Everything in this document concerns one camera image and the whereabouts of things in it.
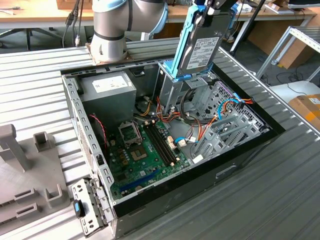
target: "metal shelf frame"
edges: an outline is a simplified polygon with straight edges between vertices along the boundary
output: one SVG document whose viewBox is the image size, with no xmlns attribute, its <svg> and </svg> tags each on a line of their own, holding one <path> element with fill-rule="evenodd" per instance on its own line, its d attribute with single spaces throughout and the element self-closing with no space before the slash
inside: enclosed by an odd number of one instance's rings
<svg viewBox="0 0 320 240">
<path fill-rule="evenodd" d="M 289 26 L 285 33 L 282 35 L 269 57 L 265 60 L 262 67 L 256 74 L 256 78 L 260 79 L 265 73 L 267 67 L 270 63 L 277 64 L 286 52 L 289 50 L 290 46 L 286 45 L 282 50 L 281 54 L 277 59 L 273 60 L 277 52 L 281 47 L 287 42 L 288 38 L 293 36 L 296 39 L 299 39 L 303 43 L 307 44 L 309 47 L 320 53 L 320 27 L 319 26 Z M 311 81 L 318 73 L 320 72 L 320 66 L 315 70 L 311 76 L 308 77 L 307 81 Z"/>
</svg>

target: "motherboard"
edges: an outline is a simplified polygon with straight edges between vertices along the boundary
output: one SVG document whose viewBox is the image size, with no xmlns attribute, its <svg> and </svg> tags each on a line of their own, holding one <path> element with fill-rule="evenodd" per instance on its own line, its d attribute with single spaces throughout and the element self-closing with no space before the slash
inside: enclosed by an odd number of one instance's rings
<svg viewBox="0 0 320 240">
<path fill-rule="evenodd" d="M 114 176 L 111 192 L 115 200 L 190 166 L 184 154 L 168 142 L 170 134 L 160 121 L 148 125 L 125 123 L 109 139 L 109 167 Z"/>
</svg>

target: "ram slot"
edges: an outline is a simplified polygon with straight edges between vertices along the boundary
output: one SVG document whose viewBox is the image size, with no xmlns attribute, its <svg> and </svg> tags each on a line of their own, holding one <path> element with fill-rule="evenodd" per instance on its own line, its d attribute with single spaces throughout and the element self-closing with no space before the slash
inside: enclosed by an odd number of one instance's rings
<svg viewBox="0 0 320 240">
<path fill-rule="evenodd" d="M 150 126 L 145 129 L 145 132 L 150 138 L 161 159 L 164 161 L 164 164 L 168 167 L 171 163 L 175 163 L 176 158 L 169 149 L 167 143 L 159 134 L 158 129 L 155 126 Z"/>
</svg>

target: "green circuit board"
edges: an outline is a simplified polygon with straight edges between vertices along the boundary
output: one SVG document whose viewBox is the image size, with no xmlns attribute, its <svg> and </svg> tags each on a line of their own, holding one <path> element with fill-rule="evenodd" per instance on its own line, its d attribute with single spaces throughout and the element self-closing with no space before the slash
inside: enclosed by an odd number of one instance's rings
<svg viewBox="0 0 320 240">
<path fill-rule="evenodd" d="M 159 135 L 168 144 L 167 137 L 169 133 L 164 124 L 158 121 L 153 127 L 156 127 L 154 129 L 159 132 Z M 132 144 L 130 147 L 125 147 L 119 132 L 111 135 L 114 142 L 110 146 L 109 167 L 114 178 L 111 191 L 115 200 L 190 166 L 184 154 L 177 149 L 171 151 L 174 157 L 178 159 L 174 165 L 168 164 L 168 161 L 163 161 L 156 150 L 155 144 L 146 133 L 146 127 L 139 125 L 137 129 L 140 132 L 142 142 L 140 144 Z M 135 137 L 131 136 L 132 131 L 129 130 L 128 132 L 129 138 Z"/>
</svg>

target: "floor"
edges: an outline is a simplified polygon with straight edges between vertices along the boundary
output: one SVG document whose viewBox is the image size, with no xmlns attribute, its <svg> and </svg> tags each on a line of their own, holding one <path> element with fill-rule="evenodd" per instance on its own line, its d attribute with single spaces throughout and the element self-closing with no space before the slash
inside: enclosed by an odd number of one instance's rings
<svg viewBox="0 0 320 240">
<path fill-rule="evenodd" d="M 54 33 L 58 35 L 63 35 L 64 27 L 57 27 L 54 29 Z M 137 32 L 129 32 L 126 37 L 133 41 L 140 40 L 140 34 Z M 69 29 L 66 37 L 65 37 L 65 46 L 72 47 L 72 32 Z M 86 42 L 86 35 L 84 27 L 81 28 L 80 31 L 80 40 L 82 43 Z M 27 40 L 25 32 L 18 32 L 16 34 L 4 37 L 0 39 L 0 41 L 4 44 L 3 48 L 0 48 L 0 54 L 6 53 L 15 53 L 15 52 L 24 52 L 26 51 Z M 222 47 L 226 50 L 231 48 L 232 44 L 230 43 L 222 43 Z M 45 50 L 45 49 L 56 49 L 61 48 L 62 43 L 59 40 L 51 38 L 50 36 L 46 36 L 44 34 L 34 32 L 31 37 L 31 50 Z M 249 41 L 241 43 L 238 51 L 235 55 L 235 58 L 243 64 L 250 71 L 257 72 L 264 60 L 267 58 L 267 55 L 261 51 L 258 47 L 250 43 Z M 270 65 L 267 69 L 265 77 L 262 79 L 265 83 L 270 86 L 279 85 L 281 83 L 289 83 L 290 81 L 296 81 L 290 76 L 295 75 L 297 72 L 299 80 L 307 79 L 319 66 L 320 63 L 320 54 L 315 54 L 311 57 L 305 64 L 298 67 L 296 70 L 294 69 L 285 69 L 278 66 Z M 313 81 L 314 84 L 320 86 L 320 74 L 317 75 Z"/>
</svg>

